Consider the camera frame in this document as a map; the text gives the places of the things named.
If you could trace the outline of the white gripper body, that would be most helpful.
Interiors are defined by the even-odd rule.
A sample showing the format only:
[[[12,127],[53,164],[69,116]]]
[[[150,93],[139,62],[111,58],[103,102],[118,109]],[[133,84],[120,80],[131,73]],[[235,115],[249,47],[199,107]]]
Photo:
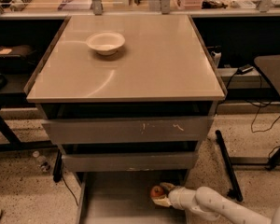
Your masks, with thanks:
[[[175,209],[191,210],[197,205],[195,195],[195,190],[177,186],[169,192],[168,198],[172,207]]]

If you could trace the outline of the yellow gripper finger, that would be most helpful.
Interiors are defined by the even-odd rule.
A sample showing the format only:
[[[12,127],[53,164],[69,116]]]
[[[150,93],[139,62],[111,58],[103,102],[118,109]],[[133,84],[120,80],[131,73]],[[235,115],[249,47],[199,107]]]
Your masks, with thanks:
[[[174,184],[168,182],[161,182],[160,186],[168,192],[172,191],[175,188]]]
[[[170,207],[172,205],[167,197],[153,198],[152,201],[154,202],[154,204],[163,207]]]

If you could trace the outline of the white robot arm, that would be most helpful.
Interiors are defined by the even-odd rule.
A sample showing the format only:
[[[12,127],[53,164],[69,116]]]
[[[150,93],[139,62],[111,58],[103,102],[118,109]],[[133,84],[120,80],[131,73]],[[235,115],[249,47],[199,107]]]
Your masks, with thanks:
[[[226,199],[208,187],[194,190],[161,182],[151,189],[150,198],[156,205],[190,211],[209,221],[223,216],[232,224],[280,224],[280,206],[273,217],[268,218]]]

